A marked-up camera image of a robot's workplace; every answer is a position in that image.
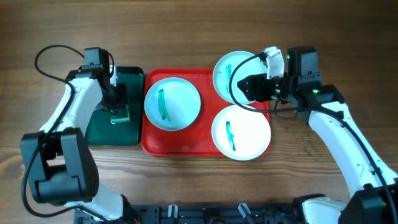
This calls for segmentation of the green yellow sponge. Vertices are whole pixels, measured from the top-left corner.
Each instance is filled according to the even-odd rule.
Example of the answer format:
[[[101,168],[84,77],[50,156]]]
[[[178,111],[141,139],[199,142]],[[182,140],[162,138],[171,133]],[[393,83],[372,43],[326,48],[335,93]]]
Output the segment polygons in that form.
[[[111,111],[111,123],[125,123],[130,121],[129,105]]]

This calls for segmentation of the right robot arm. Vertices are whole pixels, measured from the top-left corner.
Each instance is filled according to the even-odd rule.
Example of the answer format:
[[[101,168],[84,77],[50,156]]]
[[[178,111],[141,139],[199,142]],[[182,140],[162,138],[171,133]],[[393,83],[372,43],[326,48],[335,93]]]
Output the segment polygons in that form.
[[[397,173],[373,150],[355,124],[345,99],[322,85],[314,47],[293,47],[284,57],[277,47],[257,55],[267,71],[238,81],[249,101],[290,103],[327,146],[345,178],[347,203],[323,194],[294,199],[298,223],[397,223]]]

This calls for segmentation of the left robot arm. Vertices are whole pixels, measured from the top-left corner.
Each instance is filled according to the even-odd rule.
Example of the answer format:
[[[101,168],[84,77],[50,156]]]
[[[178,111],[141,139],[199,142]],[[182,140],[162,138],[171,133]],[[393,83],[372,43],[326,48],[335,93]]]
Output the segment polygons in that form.
[[[22,203],[40,218],[79,210],[98,222],[122,223],[129,204],[100,184],[85,133],[94,111],[127,106],[126,87],[111,83],[116,69],[107,50],[87,48],[81,56],[84,64],[61,79],[65,92],[52,117],[21,139]]]

